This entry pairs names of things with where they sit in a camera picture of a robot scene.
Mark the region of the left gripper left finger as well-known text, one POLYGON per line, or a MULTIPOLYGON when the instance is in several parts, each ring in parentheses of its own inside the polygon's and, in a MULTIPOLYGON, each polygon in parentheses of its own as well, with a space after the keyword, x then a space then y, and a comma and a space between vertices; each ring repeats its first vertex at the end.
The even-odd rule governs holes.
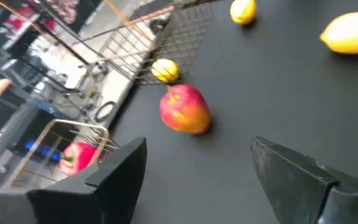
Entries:
POLYGON ((27 196, 26 224, 130 224, 144 181, 147 143, 138 137, 93 165, 27 196))

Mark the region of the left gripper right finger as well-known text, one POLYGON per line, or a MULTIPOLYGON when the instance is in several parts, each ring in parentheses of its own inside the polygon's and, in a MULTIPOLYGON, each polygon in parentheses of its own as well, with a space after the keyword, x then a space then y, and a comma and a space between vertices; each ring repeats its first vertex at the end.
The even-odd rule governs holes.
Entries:
POLYGON ((250 151, 279 224, 358 224, 358 178, 265 138, 250 151))

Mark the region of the yellow lemon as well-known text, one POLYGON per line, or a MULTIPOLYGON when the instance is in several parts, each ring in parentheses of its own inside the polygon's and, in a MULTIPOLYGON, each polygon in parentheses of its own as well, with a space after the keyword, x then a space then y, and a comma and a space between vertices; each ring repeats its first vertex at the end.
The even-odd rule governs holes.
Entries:
POLYGON ((350 12, 335 18, 319 38, 333 52, 358 54, 358 12, 350 12))
POLYGON ((162 82, 172 82, 179 78, 180 72, 176 62, 169 59, 158 59, 151 66, 152 75, 162 82))
POLYGON ((231 19, 240 25, 252 22, 257 15, 255 0, 234 0, 229 10, 231 19))

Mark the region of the red yellow apple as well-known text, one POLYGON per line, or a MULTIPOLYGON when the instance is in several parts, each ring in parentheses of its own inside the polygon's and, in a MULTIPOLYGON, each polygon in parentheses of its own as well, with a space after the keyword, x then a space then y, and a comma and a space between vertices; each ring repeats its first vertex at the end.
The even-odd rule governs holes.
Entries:
POLYGON ((191 85, 167 86, 159 112, 163 123, 174 131, 203 134, 211 125, 208 105, 201 92, 191 85))

